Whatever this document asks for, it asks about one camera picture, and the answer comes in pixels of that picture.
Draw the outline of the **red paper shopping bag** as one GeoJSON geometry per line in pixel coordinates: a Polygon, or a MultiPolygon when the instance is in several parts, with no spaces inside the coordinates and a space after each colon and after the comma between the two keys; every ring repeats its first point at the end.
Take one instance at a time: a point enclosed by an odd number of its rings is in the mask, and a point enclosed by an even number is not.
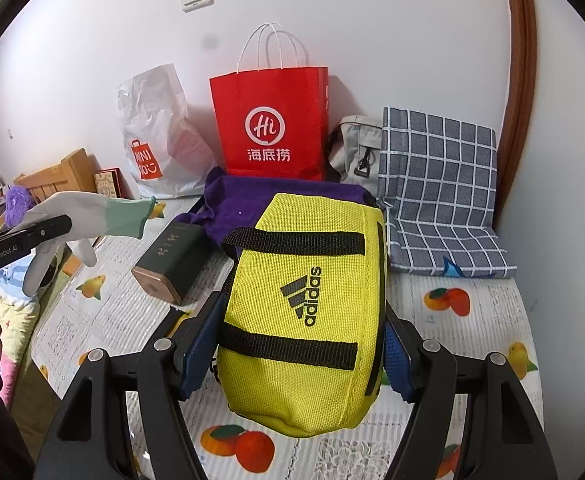
{"type": "Polygon", "coordinates": [[[326,66],[235,68],[212,77],[210,90],[227,174],[326,178],[326,66]]]}

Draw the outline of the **grey canvas bag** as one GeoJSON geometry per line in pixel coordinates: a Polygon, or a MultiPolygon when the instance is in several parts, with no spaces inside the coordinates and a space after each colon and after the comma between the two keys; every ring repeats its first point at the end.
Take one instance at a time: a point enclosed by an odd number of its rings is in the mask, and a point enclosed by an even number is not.
{"type": "Polygon", "coordinates": [[[382,139],[379,119],[350,115],[343,117],[329,136],[328,179],[378,191],[382,139]]]}

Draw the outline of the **grey checked cloth bag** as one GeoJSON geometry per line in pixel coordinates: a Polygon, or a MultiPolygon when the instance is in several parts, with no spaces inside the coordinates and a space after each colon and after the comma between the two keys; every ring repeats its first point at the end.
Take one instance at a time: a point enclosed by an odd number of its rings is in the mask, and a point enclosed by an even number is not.
{"type": "Polygon", "coordinates": [[[510,278],[516,267],[493,230],[493,129],[388,106],[378,203],[393,271],[447,278],[510,278]]]}

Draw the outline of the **yellow adidas pouch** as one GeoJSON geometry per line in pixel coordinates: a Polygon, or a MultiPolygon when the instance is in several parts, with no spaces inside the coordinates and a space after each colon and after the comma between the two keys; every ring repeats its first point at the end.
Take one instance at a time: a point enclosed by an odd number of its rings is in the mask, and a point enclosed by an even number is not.
{"type": "Polygon", "coordinates": [[[381,381],[381,211],[278,193],[224,247],[239,252],[216,360],[230,411],[295,438],[356,427],[381,381]]]}

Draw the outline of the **small patterned box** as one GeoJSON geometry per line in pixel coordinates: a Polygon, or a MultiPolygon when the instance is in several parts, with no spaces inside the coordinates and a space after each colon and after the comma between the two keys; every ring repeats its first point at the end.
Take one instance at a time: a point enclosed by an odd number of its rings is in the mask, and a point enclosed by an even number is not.
{"type": "Polygon", "coordinates": [[[94,174],[96,192],[110,198],[123,198],[121,172],[118,168],[100,169],[94,174]]]}

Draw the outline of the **brown wooden door frame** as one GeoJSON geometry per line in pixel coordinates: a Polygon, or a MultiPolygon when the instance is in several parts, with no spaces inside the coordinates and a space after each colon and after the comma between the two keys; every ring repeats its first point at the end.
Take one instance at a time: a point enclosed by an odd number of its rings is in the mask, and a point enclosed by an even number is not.
{"type": "Polygon", "coordinates": [[[515,182],[532,115],[537,72],[537,27],[534,0],[508,0],[510,64],[508,98],[497,150],[494,226],[515,182]]]}

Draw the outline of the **purple plush toy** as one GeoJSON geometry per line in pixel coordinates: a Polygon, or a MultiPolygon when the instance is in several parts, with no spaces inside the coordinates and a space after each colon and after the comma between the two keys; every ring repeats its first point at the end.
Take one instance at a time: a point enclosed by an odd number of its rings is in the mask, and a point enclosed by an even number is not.
{"type": "Polygon", "coordinates": [[[36,205],[36,201],[27,188],[14,185],[6,193],[4,214],[5,226],[13,228],[23,220],[27,212],[36,205]]]}

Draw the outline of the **white work glove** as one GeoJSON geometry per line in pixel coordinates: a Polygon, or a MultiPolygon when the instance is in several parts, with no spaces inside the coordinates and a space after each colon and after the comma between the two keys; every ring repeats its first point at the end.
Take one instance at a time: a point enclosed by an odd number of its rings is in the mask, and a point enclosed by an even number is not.
{"type": "Polygon", "coordinates": [[[35,247],[34,258],[23,279],[23,293],[32,297],[38,291],[53,256],[63,244],[69,245],[86,266],[94,266],[97,258],[91,244],[93,238],[113,235],[140,240],[157,204],[155,197],[125,200],[78,191],[57,192],[37,204],[14,231],[60,216],[68,216],[71,226],[67,233],[54,235],[35,247]]]}

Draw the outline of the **white Miniso plastic bag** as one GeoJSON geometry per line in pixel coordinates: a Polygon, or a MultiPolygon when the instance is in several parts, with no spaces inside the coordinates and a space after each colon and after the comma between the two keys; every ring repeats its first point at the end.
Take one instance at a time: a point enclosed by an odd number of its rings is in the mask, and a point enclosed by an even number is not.
{"type": "Polygon", "coordinates": [[[189,120],[185,92],[172,64],[120,84],[117,112],[126,160],[141,196],[172,200],[204,192],[218,161],[189,120]]]}

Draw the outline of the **purple fleece blanket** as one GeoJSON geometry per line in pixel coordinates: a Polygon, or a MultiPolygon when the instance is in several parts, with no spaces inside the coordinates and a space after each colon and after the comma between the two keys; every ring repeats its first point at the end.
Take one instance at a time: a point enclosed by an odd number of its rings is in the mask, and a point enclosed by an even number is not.
{"type": "Polygon", "coordinates": [[[320,240],[317,233],[276,231],[263,234],[257,222],[279,193],[319,196],[359,206],[373,206],[373,196],[359,185],[325,181],[279,178],[235,177],[216,167],[204,185],[204,204],[199,209],[183,212],[177,222],[202,226],[213,242],[222,246],[230,239],[225,252],[236,256],[237,247],[262,250],[265,254],[288,256],[361,255],[363,243],[354,235],[341,232],[320,240]]]}

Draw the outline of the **dark green box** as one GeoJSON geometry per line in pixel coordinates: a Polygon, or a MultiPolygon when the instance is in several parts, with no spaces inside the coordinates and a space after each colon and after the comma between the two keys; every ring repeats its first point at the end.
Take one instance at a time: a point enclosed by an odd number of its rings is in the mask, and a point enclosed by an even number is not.
{"type": "Polygon", "coordinates": [[[148,295],[180,306],[213,252],[202,226],[174,219],[133,266],[148,295]]]}

